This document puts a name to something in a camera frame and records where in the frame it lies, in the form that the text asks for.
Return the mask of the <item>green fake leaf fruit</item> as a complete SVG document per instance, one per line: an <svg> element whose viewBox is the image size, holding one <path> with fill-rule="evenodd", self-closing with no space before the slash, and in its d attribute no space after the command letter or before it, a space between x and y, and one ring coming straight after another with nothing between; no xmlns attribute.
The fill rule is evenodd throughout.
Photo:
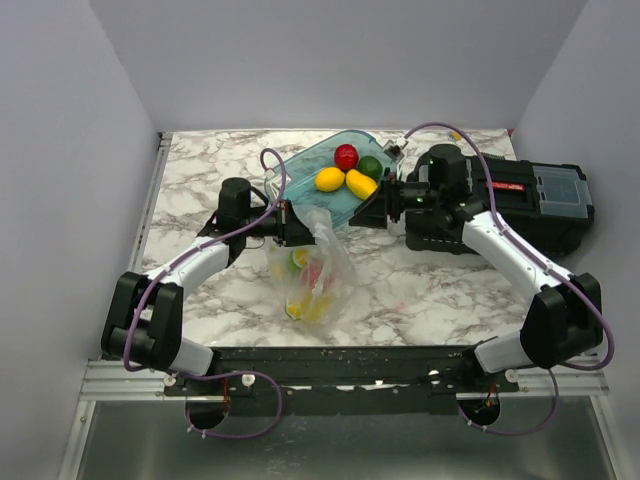
<svg viewBox="0 0 640 480"><path fill-rule="evenodd" d="M286 267L290 275L297 277L307 264L307 253L305 250L292 250L286 261Z"/></svg>

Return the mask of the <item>red fake apple front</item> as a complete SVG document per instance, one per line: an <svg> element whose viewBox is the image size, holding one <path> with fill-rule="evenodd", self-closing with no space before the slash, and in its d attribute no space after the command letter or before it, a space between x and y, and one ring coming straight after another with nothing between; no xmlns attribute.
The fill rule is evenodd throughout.
<svg viewBox="0 0 640 480"><path fill-rule="evenodd" d="M302 269L299 279L310 290L314 290L316 287L322 289L324 287L322 274L323 267L320 264L308 264Z"/></svg>

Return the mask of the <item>teal plastic container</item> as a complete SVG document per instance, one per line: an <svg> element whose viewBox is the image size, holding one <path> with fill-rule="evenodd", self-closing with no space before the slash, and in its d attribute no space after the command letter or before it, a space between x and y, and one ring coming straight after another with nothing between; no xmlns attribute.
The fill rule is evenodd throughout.
<svg viewBox="0 0 640 480"><path fill-rule="evenodd" d="M368 133L345 130L294 155L285 162L285 172L272 174L265 187L272 199L327 210L338 228L353 217L383 173L399 172L402 157Z"/></svg>

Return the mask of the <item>clear plastic lemon-print bag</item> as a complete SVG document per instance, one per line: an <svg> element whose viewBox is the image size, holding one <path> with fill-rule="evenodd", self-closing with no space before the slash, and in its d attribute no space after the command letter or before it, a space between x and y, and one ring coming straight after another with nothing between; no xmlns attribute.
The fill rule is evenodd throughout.
<svg viewBox="0 0 640 480"><path fill-rule="evenodd" d="M357 286L355 268L333 230L330 212L300 205L293 213L311 233L311 245L264 250L285 314L300 327L320 330L337 321Z"/></svg>

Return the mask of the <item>yellow-green fake starfruit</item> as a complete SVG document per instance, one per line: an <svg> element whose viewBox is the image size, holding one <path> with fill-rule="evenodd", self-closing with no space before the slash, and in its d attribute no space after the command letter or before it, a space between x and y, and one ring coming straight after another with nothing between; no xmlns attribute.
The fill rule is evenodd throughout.
<svg viewBox="0 0 640 480"><path fill-rule="evenodd" d="M333 299L329 295L307 294L300 300L287 301L285 313L294 321L318 322L329 310Z"/></svg>

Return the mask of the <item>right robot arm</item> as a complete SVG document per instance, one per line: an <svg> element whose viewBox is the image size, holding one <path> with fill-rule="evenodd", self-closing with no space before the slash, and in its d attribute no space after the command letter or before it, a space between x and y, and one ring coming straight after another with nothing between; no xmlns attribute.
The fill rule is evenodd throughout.
<svg viewBox="0 0 640 480"><path fill-rule="evenodd" d="M461 150L439 144L419 158L409 180L385 175L349 221L383 229L403 220L408 231L434 225L487 260L527 300L519 331L477 344L461 365L461 382L474 392L493 384L496 372L568 365L604 339L598 281L576 276L535 250L493 205L489 196L470 190Z"/></svg>

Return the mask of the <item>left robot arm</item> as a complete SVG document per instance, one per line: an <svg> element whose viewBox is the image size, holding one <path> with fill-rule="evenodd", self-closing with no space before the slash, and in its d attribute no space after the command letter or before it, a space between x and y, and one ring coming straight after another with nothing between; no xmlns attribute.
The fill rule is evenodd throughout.
<svg viewBox="0 0 640 480"><path fill-rule="evenodd" d="M167 264L147 273L119 277L101 336L102 353L123 361L130 371L145 368L187 374L201 395L214 393L222 380L210 347L183 337L183 304L213 275L230 267L247 239L271 238L297 247L314 243L289 201L253 206L266 197L243 178L223 181L218 208L192 245Z"/></svg>

